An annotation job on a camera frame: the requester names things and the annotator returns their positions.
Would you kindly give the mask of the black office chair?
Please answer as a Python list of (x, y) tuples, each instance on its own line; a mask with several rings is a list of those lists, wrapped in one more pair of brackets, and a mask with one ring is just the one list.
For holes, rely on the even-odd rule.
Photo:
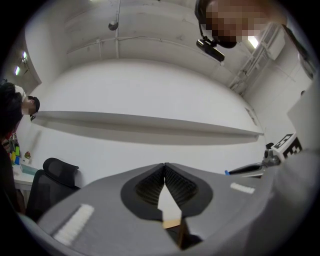
[(57, 158), (45, 160), (34, 175), (25, 215), (37, 222), (47, 210), (79, 190), (78, 170), (78, 166)]

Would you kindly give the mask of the white wall-mounted unit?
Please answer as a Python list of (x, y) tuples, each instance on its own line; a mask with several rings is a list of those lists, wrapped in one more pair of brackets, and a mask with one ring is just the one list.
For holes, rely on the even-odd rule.
[(279, 28), (266, 49), (268, 57), (275, 61), (283, 50), (285, 44), (285, 33), (282, 28)]

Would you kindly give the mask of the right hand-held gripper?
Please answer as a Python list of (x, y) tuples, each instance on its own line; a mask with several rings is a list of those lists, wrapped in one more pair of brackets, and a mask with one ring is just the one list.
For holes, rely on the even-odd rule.
[[(301, 143), (296, 133), (286, 134), (277, 143), (268, 143), (264, 151), (263, 162), (266, 165), (278, 165), (288, 157), (302, 151)], [(267, 167), (261, 162), (245, 165), (228, 172), (229, 175), (262, 176)]]

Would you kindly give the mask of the white desk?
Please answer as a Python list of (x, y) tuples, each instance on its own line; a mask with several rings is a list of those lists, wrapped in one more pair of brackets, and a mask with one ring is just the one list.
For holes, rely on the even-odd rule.
[(12, 168), (15, 188), (22, 192), (30, 191), (35, 175), (22, 173), (21, 165), (13, 165)]

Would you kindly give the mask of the wall poster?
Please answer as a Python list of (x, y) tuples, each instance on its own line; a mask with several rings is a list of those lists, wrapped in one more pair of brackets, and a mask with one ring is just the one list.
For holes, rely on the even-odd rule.
[(255, 126), (258, 126), (258, 121), (256, 119), (255, 113), (252, 109), (249, 108), (245, 108), (247, 114), (249, 115), (250, 119), (252, 120), (252, 122), (254, 123)]

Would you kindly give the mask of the teal tray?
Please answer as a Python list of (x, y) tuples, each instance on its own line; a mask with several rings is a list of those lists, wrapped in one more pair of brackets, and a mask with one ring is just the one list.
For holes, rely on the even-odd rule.
[(28, 175), (32, 175), (34, 176), (36, 174), (36, 172), (38, 171), (38, 169), (33, 168), (32, 166), (28, 166), (28, 165), (21, 165), (21, 171), (24, 174), (28, 174)]

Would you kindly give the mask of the ceiling conduit pipe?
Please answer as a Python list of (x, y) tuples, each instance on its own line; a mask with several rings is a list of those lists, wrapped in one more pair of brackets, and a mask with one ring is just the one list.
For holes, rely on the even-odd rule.
[(116, 24), (117, 28), (115, 30), (115, 58), (119, 59), (120, 58), (120, 51), (119, 51), (119, 18), (120, 18), (120, 10), (121, 10), (121, 0), (118, 0), (118, 6), (117, 6), (117, 11), (116, 11)]

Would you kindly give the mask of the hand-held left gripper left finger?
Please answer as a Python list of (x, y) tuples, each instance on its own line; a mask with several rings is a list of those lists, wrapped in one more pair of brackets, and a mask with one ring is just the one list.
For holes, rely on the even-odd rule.
[(168, 256), (179, 251), (158, 208), (163, 164), (104, 177), (57, 203), (39, 220), (63, 256)]

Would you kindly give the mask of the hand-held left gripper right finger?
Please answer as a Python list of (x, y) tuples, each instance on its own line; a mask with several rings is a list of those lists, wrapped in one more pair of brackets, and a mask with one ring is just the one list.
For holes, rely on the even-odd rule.
[(208, 172), (165, 163), (165, 184), (181, 210), (181, 225), (201, 241), (239, 215), (259, 178)]

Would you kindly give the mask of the colourful blocks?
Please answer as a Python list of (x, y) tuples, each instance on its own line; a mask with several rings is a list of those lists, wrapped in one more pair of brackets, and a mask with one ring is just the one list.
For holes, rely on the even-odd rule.
[(14, 150), (9, 153), (9, 157), (13, 165), (20, 165), (20, 161), (21, 161), (20, 147), (16, 146)]

